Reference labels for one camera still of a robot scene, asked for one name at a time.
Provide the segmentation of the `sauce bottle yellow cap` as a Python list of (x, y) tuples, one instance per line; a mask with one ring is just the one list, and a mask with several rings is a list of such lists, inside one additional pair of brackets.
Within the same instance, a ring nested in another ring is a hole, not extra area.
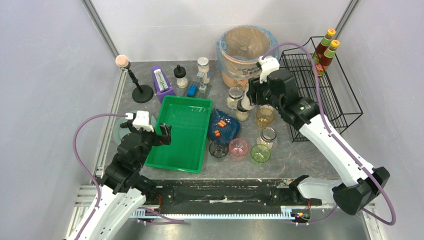
[(316, 67), (316, 76), (323, 77), (328, 66), (333, 61), (336, 50), (339, 47), (340, 42), (336, 39), (332, 40), (328, 48), (324, 51), (323, 55), (319, 58), (318, 62), (315, 64)]
[(330, 46), (333, 36), (336, 34), (334, 28), (329, 28), (325, 36), (321, 39), (320, 43), (315, 48), (315, 52), (312, 55), (312, 59), (315, 64), (317, 64), (324, 54), (325, 50)]

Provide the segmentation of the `black-lid shaker jar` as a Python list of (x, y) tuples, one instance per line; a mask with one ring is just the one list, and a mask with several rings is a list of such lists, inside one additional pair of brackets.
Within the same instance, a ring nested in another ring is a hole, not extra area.
[(249, 110), (242, 107), (242, 100), (239, 99), (236, 107), (236, 119), (240, 122), (244, 122), (249, 118)]
[(187, 71), (183, 66), (178, 64), (173, 70), (173, 74), (176, 77), (176, 84), (180, 89), (188, 86)]

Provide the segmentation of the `tall bead jar silver lid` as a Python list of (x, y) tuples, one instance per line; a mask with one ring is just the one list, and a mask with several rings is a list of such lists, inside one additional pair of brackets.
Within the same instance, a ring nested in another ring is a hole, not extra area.
[(210, 65), (207, 57), (200, 57), (197, 60), (198, 71), (204, 73), (203, 83), (208, 84), (210, 82)]

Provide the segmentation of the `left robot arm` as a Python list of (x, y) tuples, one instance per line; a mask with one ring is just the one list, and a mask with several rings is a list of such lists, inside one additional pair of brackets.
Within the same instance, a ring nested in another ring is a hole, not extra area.
[(134, 211), (156, 197), (156, 184), (140, 174), (153, 147), (171, 144), (170, 124), (159, 123), (160, 133), (151, 125), (136, 128), (121, 138), (112, 162), (97, 180), (99, 193), (70, 240), (111, 240)]

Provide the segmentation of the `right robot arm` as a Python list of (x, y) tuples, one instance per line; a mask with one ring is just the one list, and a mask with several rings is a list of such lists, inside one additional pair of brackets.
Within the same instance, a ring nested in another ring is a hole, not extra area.
[(340, 179), (315, 180), (303, 175), (294, 188), (303, 198), (329, 199), (346, 214), (355, 215), (381, 194), (390, 178), (389, 171), (374, 167), (357, 154), (320, 114), (319, 105), (309, 97), (300, 96), (296, 79), (285, 69), (271, 72), (265, 82), (259, 77), (249, 79), (245, 92), (247, 105), (271, 105), (281, 118), (294, 127), (331, 163)]

